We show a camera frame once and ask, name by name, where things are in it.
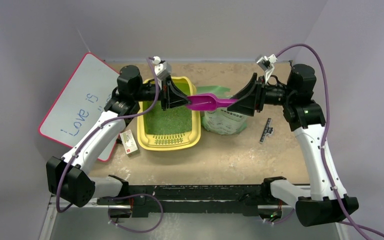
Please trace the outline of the magenta plastic litter scoop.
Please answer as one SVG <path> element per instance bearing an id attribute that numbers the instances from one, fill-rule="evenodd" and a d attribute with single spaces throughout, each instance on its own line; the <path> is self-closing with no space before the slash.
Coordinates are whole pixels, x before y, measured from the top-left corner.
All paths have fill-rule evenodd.
<path id="1" fill-rule="evenodd" d="M 186 107 L 192 111 L 215 111 L 217 108 L 227 108 L 237 102 L 237 99 L 218 98 L 213 93 L 203 93 L 187 97 L 190 104 Z"/>

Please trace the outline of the green cat litter bag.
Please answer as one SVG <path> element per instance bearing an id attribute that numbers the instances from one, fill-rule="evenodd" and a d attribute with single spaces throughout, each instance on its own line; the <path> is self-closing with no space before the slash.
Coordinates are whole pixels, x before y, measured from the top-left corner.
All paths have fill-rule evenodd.
<path id="1" fill-rule="evenodd" d="M 199 86 L 197 94 L 211 93 L 219 99 L 229 99 L 231 89 L 219 85 Z M 247 127 L 248 116 L 237 112 L 227 111 L 226 107 L 214 111 L 201 111 L 201 125 L 209 132 L 219 135 L 235 135 Z"/>

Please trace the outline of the yellow litter box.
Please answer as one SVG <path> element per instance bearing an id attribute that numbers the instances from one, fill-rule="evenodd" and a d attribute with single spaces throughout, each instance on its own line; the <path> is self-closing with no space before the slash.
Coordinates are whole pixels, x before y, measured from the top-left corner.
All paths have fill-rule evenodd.
<path id="1" fill-rule="evenodd" d="M 137 141 L 149 151 L 176 151 L 195 146 L 201 139 L 201 116 L 185 106 L 154 108 L 137 117 Z"/>

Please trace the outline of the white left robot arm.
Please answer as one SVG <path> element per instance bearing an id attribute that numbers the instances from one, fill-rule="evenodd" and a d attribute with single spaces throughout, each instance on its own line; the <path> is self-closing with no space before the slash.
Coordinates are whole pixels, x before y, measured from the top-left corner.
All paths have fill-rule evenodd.
<path id="1" fill-rule="evenodd" d="M 144 83 L 139 68 L 127 65 L 120 69 L 117 86 L 112 90 L 103 112 L 87 134 L 62 157 L 46 163 L 49 191 L 60 201 L 83 207 L 94 198 L 110 198 L 118 205 L 129 199 L 128 182 L 110 175 L 92 179 L 88 176 L 99 155 L 132 119 L 150 112 L 157 102 L 163 110 L 190 104 L 187 95 L 173 82 L 171 66 L 166 62 L 150 63 L 153 80 Z"/>

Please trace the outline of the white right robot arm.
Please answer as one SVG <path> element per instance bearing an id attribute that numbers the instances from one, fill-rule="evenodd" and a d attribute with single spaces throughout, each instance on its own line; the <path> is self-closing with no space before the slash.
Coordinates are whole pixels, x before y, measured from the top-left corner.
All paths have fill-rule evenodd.
<path id="1" fill-rule="evenodd" d="M 293 65 L 286 83 L 268 84 L 266 77 L 253 73 L 228 107 L 230 112 L 251 117 L 264 105 L 282 106 L 283 116 L 299 143 L 310 189 L 304 190 L 281 176 L 269 177 L 262 182 L 260 196 L 268 204 L 279 199 L 292 206 L 305 227 L 341 222 L 359 208 L 357 198 L 348 195 L 333 163 L 325 136 L 328 123 L 321 106 L 313 100 L 316 81 L 315 70 L 305 64 Z"/>

